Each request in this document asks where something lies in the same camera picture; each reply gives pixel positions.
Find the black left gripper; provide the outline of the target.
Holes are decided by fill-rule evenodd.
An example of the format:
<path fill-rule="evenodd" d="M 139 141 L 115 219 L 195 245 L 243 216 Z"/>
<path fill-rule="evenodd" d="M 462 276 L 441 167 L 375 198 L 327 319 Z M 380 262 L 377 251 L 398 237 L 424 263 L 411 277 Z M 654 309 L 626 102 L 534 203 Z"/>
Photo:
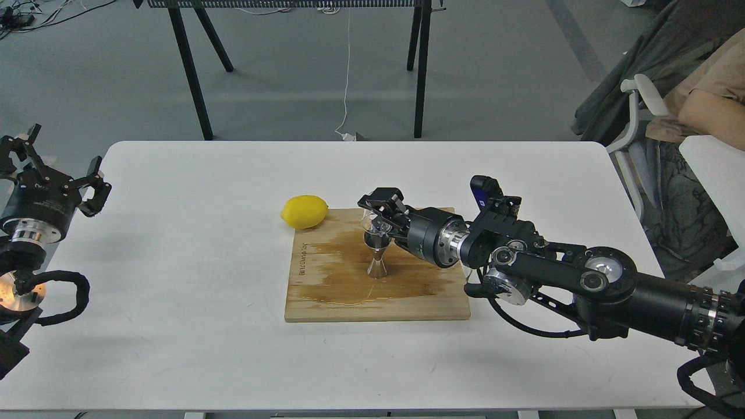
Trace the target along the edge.
<path fill-rule="evenodd" d="M 35 220 L 42 223 L 48 231 L 44 236 L 45 243 L 54 243 L 66 238 L 77 206 L 85 217 L 91 218 L 101 212 L 112 186 L 100 173 L 103 157 L 96 156 L 91 160 L 87 174 L 73 180 L 72 190 L 64 191 L 57 178 L 49 177 L 47 165 L 35 151 L 34 142 L 40 130 L 41 125 L 35 124 L 29 128 L 25 139 L 20 136 L 2 136 L 2 179 L 16 180 L 13 193 L 2 213 L 2 231 L 11 236 L 16 228 L 27 226 Z M 18 175 L 16 178 L 17 169 L 11 153 L 15 153 L 20 162 L 30 159 L 40 180 L 37 175 Z M 83 187 L 92 188 L 94 194 L 82 202 L 77 189 Z"/>

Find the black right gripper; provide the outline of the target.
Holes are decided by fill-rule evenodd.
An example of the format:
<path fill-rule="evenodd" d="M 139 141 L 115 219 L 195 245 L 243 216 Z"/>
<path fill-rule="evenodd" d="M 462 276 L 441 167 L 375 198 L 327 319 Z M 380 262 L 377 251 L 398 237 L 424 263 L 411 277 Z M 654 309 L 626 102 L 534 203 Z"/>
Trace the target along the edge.
<path fill-rule="evenodd" d="M 434 207 L 413 209 L 408 215 L 403 193 L 395 187 L 378 187 L 364 194 L 357 206 L 378 215 L 381 235 L 388 235 L 391 242 L 418 259 L 440 268 L 449 268 L 460 259 L 460 245 L 469 235 L 460 215 Z"/>

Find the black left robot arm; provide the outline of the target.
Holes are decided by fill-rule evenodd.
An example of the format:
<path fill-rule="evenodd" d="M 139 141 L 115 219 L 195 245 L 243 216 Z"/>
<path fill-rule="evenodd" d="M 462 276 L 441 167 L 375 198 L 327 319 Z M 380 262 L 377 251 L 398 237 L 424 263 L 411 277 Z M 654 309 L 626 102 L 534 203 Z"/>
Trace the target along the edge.
<path fill-rule="evenodd" d="M 100 172 L 99 156 L 78 179 L 46 165 L 34 148 L 40 130 L 36 124 L 24 136 L 2 136 L 2 178 L 14 185 L 1 222 L 1 317 L 2 324 L 10 326 L 1 336 L 2 377 L 29 355 L 22 337 L 30 327 L 70 321 L 87 307 L 90 282 L 83 274 L 40 269 L 47 257 L 45 246 L 66 238 L 75 212 L 97 215 L 112 189 Z M 40 305 L 50 281 L 74 284 L 76 305 L 65 313 L 43 317 Z"/>

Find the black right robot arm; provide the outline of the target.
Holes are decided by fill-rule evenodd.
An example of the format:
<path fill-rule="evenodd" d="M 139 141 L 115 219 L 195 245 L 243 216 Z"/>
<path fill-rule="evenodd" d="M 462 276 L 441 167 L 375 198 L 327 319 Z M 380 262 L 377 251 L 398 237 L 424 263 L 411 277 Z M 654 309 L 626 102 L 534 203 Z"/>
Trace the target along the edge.
<path fill-rule="evenodd" d="M 471 222 L 407 206 L 397 188 L 376 188 L 357 203 L 369 220 L 366 242 L 394 242 L 440 268 L 460 262 L 474 269 L 479 281 L 466 283 L 464 292 L 489 300 L 503 320 L 534 336 L 614 339 L 635 329 L 696 351 L 677 369 L 681 389 L 722 416 L 743 417 L 743 408 L 691 380 L 723 364 L 743 389 L 742 286 L 715 293 L 641 273 L 615 248 L 549 242 L 532 222 L 518 219 L 521 198 L 503 194 L 497 180 L 477 175 L 469 186 L 480 210 Z"/>

